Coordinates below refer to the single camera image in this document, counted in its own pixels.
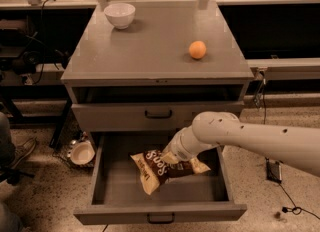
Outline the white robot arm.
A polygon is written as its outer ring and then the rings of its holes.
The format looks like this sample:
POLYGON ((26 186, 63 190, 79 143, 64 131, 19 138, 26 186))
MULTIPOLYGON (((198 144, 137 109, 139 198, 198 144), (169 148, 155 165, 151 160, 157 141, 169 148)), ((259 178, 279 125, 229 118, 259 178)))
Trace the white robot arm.
POLYGON ((202 112, 178 131, 164 148, 168 164, 189 161, 222 145, 237 146, 320 176, 320 130, 241 122, 228 112, 202 112))

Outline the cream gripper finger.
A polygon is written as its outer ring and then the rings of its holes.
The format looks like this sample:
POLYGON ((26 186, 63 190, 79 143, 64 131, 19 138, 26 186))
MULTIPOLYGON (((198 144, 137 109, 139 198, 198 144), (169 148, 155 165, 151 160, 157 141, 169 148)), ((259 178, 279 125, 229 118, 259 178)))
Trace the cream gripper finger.
POLYGON ((167 164, 177 164, 178 158, 172 152, 166 152, 161 154, 161 159, 167 164))
POLYGON ((195 174, 201 174, 210 171, 210 168, 205 163, 199 161, 196 157, 190 160, 190 164, 195 174))

